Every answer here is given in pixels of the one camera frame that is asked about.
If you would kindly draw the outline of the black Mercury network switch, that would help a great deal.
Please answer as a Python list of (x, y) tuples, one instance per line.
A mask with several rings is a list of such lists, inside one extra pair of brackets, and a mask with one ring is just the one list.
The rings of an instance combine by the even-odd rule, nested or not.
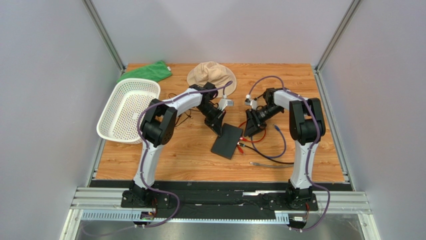
[(224, 123), (222, 135), (216, 138), (210, 151), (213, 154), (231, 160), (242, 135), (243, 129)]

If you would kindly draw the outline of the black power adapter with cord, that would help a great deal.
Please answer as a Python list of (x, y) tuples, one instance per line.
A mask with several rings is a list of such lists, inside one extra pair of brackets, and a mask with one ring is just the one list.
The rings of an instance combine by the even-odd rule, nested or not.
[(175, 126), (177, 126), (181, 115), (185, 115), (189, 109), (199, 106), (202, 99), (202, 93), (189, 94), (189, 92), (184, 92), (172, 98), (164, 99), (162, 102), (166, 102), (167, 106), (174, 107), (177, 110), (175, 121)]

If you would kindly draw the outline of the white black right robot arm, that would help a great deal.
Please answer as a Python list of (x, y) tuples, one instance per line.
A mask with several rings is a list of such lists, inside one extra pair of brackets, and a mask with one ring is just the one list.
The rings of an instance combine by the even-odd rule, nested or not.
[(326, 132), (321, 101), (305, 98), (287, 88), (268, 88), (263, 93), (266, 104), (245, 111), (244, 136), (252, 137), (266, 128), (266, 121), (289, 111), (289, 132), (295, 143), (292, 175), (284, 194), (290, 209), (304, 207), (313, 199), (312, 169), (321, 137)]

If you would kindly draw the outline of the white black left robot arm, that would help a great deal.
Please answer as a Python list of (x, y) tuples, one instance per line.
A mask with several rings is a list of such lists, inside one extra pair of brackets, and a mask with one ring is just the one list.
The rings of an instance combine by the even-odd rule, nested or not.
[(225, 108), (233, 105), (233, 101), (225, 93), (226, 87), (230, 85), (230, 82), (222, 87), (216, 87), (210, 82), (204, 86), (193, 84), (172, 98), (155, 98), (150, 102), (137, 120), (137, 133), (143, 143), (142, 155), (129, 189), (122, 194), (121, 207), (149, 208), (155, 204), (155, 193), (171, 195), (154, 189), (153, 185), (160, 155), (172, 139), (177, 118), (186, 111), (197, 108), (205, 117), (205, 125), (220, 137)]

